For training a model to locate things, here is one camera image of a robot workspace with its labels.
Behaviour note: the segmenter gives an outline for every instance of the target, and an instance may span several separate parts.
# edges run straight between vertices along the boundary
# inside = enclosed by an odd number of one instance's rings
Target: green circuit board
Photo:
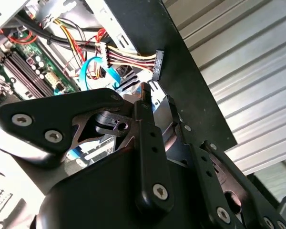
[[[60,79],[61,83],[65,87],[65,92],[72,93],[76,89],[71,85],[71,83],[66,79],[66,77],[56,68],[56,66],[47,58],[47,56],[38,48],[34,43],[32,44],[15,44],[16,50],[24,58],[28,59],[32,56],[40,56],[42,61],[44,61],[44,68],[48,71],[53,71],[55,75]]]

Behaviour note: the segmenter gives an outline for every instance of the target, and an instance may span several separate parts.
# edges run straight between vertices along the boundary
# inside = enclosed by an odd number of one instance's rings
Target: capacitor
[[[40,56],[35,56],[35,60],[36,60],[37,62],[39,62],[39,61],[41,61],[41,57],[40,57]]]
[[[38,66],[43,68],[44,67],[44,62],[42,62],[42,61],[38,62]]]

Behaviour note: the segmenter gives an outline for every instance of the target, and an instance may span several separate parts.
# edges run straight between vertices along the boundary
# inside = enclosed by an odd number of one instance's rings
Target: mounting hole
[[[118,130],[126,130],[128,125],[126,123],[121,123],[118,125]]]
[[[206,173],[209,177],[212,177],[212,173],[210,171],[206,171]]]
[[[233,211],[234,214],[240,213],[242,204],[237,195],[234,192],[227,191],[225,192],[225,198],[231,211]]]
[[[156,147],[152,147],[152,151],[154,151],[155,153],[158,153],[158,149]]]
[[[186,159],[181,160],[181,163],[185,164],[187,166],[187,160]]]
[[[12,77],[12,78],[10,78],[10,81],[12,82],[12,83],[16,83],[16,79],[14,78],[14,77]]]

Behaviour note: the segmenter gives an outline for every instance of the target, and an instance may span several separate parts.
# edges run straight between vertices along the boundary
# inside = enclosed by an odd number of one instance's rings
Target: black metal panel
[[[168,216],[154,220],[136,204],[135,153],[131,148],[107,156],[93,166],[61,181],[41,205],[37,222],[42,229],[197,229],[199,191],[192,172],[168,161],[174,193],[178,196]]]
[[[223,115],[161,0],[105,0],[140,53],[164,49],[160,85],[198,142],[236,145]]]

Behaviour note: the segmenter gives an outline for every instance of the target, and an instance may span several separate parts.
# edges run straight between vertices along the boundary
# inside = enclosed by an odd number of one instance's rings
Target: black connector
[[[162,68],[162,62],[164,57],[164,51],[157,50],[156,51],[156,60],[153,67],[153,80],[159,81],[160,80],[160,73]]]

